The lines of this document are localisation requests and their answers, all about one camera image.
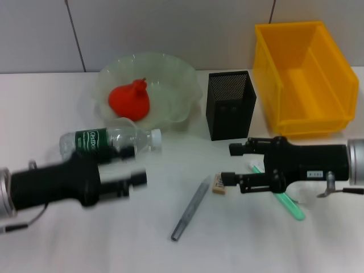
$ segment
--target silver pen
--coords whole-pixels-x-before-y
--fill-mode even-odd
[[[207,178],[202,181],[199,188],[197,189],[197,192],[192,197],[191,201],[189,202],[186,210],[184,211],[180,221],[178,222],[176,228],[174,229],[171,239],[172,241],[177,242],[178,239],[181,237],[184,229],[187,227],[188,223],[191,221],[194,213],[196,212],[199,204],[203,200],[211,182],[211,176],[208,176]]]

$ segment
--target white bottle cap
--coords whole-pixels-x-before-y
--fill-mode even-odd
[[[154,129],[152,133],[152,150],[160,151],[162,149],[162,134],[160,129]]]

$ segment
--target black mesh pen holder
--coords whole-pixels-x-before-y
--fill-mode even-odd
[[[211,73],[206,105],[211,140],[246,138],[256,99],[248,71]]]

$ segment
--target water bottle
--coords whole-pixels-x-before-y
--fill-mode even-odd
[[[133,121],[121,118],[116,127],[67,133],[59,140],[63,160],[70,158],[74,150],[97,152],[103,146],[114,146],[117,151],[126,146],[134,146],[135,154],[161,150],[162,136],[159,129],[144,131]]]

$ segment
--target silver metal cylinder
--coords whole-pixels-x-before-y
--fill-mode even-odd
[[[10,197],[11,175],[8,169],[0,169],[0,219],[16,215]]]
[[[364,139],[348,141],[350,185],[364,185]]]

